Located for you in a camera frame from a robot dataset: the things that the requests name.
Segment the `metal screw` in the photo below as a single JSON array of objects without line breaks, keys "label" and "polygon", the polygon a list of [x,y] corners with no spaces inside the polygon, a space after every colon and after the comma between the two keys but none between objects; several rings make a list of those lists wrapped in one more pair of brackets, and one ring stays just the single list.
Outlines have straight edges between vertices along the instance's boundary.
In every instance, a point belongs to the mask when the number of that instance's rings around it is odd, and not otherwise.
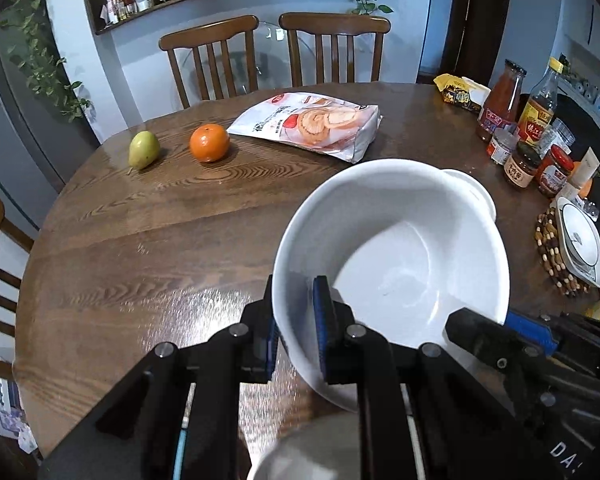
[{"label": "metal screw", "polygon": [[352,337],[353,339],[362,337],[366,334],[366,328],[358,323],[354,323],[353,325],[347,326],[347,335]]},{"label": "metal screw", "polygon": [[422,345],[422,353],[427,357],[439,357],[442,353],[442,348],[435,343],[424,343]]},{"label": "metal screw", "polygon": [[532,346],[525,346],[525,354],[527,354],[529,357],[539,356],[538,350],[536,350]]},{"label": "metal screw", "polygon": [[156,345],[154,352],[158,357],[168,357],[173,354],[173,344],[159,343]]},{"label": "metal screw", "polygon": [[540,395],[540,402],[542,402],[546,407],[550,408],[555,404],[555,396],[549,392],[545,392]]},{"label": "metal screw", "polygon": [[244,323],[234,323],[229,327],[229,334],[234,337],[245,335],[249,331],[249,327]]}]

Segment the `pear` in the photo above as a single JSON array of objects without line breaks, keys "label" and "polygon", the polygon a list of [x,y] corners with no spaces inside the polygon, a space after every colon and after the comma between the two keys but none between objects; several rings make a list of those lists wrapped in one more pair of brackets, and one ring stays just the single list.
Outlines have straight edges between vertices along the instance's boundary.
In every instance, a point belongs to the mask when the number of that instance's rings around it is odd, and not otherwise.
[{"label": "pear", "polygon": [[135,170],[144,170],[160,154],[160,142],[148,131],[138,133],[129,145],[129,165]]}]

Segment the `red lid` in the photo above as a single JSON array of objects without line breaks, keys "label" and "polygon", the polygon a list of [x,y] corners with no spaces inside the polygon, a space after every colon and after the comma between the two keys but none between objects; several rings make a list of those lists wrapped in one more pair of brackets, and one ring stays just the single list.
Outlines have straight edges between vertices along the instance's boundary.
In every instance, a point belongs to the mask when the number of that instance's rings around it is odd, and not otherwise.
[{"label": "red lid", "polygon": [[555,161],[565,170],[569,172],[573,171],[573,161],[571,160],[571,157],[567,155],[560,146],[554,144],[551,147],[551,154],[553,155]]}]

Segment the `orange fruit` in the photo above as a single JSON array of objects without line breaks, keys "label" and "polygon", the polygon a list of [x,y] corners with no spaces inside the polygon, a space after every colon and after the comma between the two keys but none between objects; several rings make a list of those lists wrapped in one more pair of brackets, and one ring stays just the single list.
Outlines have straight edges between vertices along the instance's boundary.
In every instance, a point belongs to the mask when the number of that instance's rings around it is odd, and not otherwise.
[{"label": "orange fruit", "polygon": [[189,139],[189,151],[200,162],[215,162],[226,155],[231,139],[220,124],[203,124]]},{"label": "orange fruit", "polygon": [[[573,171],[571,171],[571,173],[575,173],[575,171],[578,169],[578,166],[580,165],[580,163],[576,160],[573,163]],[[582,188],[580,189],[580,191],[578,192],[578,196],[580,198],[586,198],[587,195],[589,194],[589,191],[591,191],[591,184],[593,184],[593,179],[590,178],[589,180],[587,180]]]}]

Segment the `wooden bead coaster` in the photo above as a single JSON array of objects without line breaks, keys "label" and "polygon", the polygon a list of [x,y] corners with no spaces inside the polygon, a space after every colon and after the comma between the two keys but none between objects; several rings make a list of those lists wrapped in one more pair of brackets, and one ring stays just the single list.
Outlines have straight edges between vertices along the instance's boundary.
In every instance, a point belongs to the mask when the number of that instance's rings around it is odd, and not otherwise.
[{"label": "wooden bead coaster", "polygon": [[558,290],[565,296],[575,298],[582,294],[588,294],[590,286],[574,277],[564,265],[560,254],[558,229],[555,226],[555,207],[550,207],[544,214],[538,215],[534,238],[538,244],[540,263]]}]

